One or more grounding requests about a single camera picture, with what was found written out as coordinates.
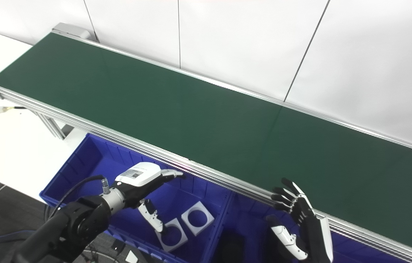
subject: metal connector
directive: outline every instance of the metal connector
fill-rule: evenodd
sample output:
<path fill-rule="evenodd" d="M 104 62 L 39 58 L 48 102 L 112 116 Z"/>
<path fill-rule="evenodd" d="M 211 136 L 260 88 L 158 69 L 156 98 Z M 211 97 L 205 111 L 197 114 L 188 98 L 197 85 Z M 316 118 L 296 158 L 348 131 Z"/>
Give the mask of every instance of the metal connector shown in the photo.
<path fill-rule="evenodd" d="M 104 195 L 108 195 L 110 193 L 109 181 L 107 181 L 107 178 L 102 179 L 102 190 Z"/>

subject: white table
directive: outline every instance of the white table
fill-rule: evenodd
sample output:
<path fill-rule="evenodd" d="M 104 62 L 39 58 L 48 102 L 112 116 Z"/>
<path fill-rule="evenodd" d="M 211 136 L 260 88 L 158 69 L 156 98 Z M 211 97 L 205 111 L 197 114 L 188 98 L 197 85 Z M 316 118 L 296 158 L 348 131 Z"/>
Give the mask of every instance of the white table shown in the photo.
<path fill-rule="evenodd" d="M 31 46 L 0 35 L 0 71 Z M 0 106 L 16 106 L 0 100 Z M 73 129 L 65 140 L 47 130 L 29 110 L 0 114 L 0 183 L 39 201 L 39 193 L 76 149 L 86 132 Z"/>

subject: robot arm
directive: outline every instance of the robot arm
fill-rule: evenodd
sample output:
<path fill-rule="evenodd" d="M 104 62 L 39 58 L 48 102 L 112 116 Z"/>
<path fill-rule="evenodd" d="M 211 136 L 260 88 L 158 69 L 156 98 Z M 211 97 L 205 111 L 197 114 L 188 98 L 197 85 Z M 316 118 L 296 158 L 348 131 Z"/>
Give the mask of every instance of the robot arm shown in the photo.
<path fill-rule="evenodd" d="M 183 173 L 154 163 L 138 163 L 118 175 L 110 188 L 103 181 L 103 193 L 85 196 L 61 208 L 15 251 L 13 263 L 37 263 L 46 255 L 73 262 L 109 226 L 112 215 L 124 208 L 138 208 L 156 231 L 164 225 L 157 211 L 144 198 L 164 183 Z"/>
<path fill-rule="evenodd" d="M 278 237 L 293 258 L 302 262 L 331 263 L 333 245 L 327 218 L 318 218 L 305 193 L 292 181 L 282 179 L 286 188 L 274 188 L 276 194 L 271 199 L 277 201 L 274 208 L 288 212 L 300 226 L 300 237 L 292 235 L 274 216 L 266 220 L 273 233 Z"/>

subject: blue storage box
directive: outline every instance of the blue storage box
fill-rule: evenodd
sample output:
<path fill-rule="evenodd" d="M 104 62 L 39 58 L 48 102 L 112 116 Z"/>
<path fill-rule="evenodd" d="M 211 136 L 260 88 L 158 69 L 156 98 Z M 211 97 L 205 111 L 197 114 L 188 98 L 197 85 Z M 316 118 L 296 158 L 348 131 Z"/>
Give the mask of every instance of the blue storage box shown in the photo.
<path fill-rule="evenodd" d="M 135 151 L 88 134 L 40 196 L 49 205 L 55 206 L 61 197 L 83 178 L 101 174 L 111 183 L 117 175 L 141 161 L 157 163 L 162 169 L 171 168 Z M 89 182 L 70 195 L 66 202 L 85 195 L 98 195 L 101 192 L 99 181 Z M 152 200 L 164 223 L 178 218 L 188 237 L 187 243 L 171 253 L 165 252 L 154 229 L 138 210 L 130 208 L 118 212 L 111 218 L 106 233 L 168 263 L 211 262 L 214 260 L 213 256 L 221 236 L 229 233 L 243 236 L 243 263 L 264 263 L 263 244 L 268 231 L 265 217 L 269 214 L 275 214 L 286 228 L 296 235 L 299 234 L 298 226 L 287 213 L 189 174 L 186 174 L 186 179 L 176 178 L 164 184 L 147 198 Z M 201 201 L 214 216 L 214 222 L 198 236 L 194 236 L 180 217 L 198 201 Z M 193 217 L 191 221 L 202 219 L 201 216 Z M 345 236 L 336 233 L 331 235 L 334 263 L 404 262 Z M 174 241 L 176 238 L 179 239 L 178 232 L 169 231 L 164 242 Z"/>
<path fill-rule="evenodd" d="M 157 163 L 161 168 L 170 168 L 97 136 L 87 135 L 40 195 L 47 203 L 55 206 L 61 197 L 83 178 L 100 174 L 112 183 L 117 175 L 141 161 Z M 79 188 L 65 201 L 70 202 L 81 196 L 100 193 L 101 183 L 92 181 Z M 124 209 L 115 214 L 111 218 L 107 233 L 166 262 L 203 263 L 213 250 L 212 242 L 230 196 L 230 190 L 189 174 L 186 174 L 186 179 L 175 178 L 165 183 L 147 196 L 158 209 L 164 223 L 178 218 L 188 237 L 187 243 L 171 253 L 162 250 L 154 229 L 137 209 Z M 198 201 L 203 203 L 215 220 L 198 236 L 194 236 L 180 217 Z M 196 220 L 201 221 L 201 218 L 191 218 L 191 221 Z M 169 239 L 179 240 L 179 235 L 176 235 L 178 231 L 170 230 L 165 243 Z"/>
<path fill-rule="evenodd" d="M 221 235 L 236 233 L 244 237 L 243 263 L 265 263 L 263 261 L 263 244 L 266 240 L 268 225 L 267 215 L 276 215 L 283 226 L 291 233 L 300 235 L 299 226 L 289 214 L 275 210 L 251 198 L 234 194 L 226 207 L 219 231 L 213 245 L 218 243 Z M 331 233 L 333 239 L 333 263 L 405 263 L 405 261 L 376 250 L 358 241 L 337 233 Z"/>

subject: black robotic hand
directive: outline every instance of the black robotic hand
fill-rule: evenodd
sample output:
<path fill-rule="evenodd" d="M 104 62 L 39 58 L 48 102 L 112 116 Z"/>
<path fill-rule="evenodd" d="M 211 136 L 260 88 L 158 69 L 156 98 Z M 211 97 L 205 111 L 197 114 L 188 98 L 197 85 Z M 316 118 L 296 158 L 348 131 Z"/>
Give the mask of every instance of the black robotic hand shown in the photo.
<path fill-rule="evenodd" d="M 276 218 L 267 220 L 284 249 L 301 262 L 331 263 L 333 246 L 327 218 L 318 218 L 305 193 L 292 181 L 283 178 L 281 182 L 286 188 L 275 187 L 276 194 L 271 199 L 277 201 L 274 208 L 286 211 L 300 226 L 300 237 L 290 235 L 284 226 L 280 226 Z"/>

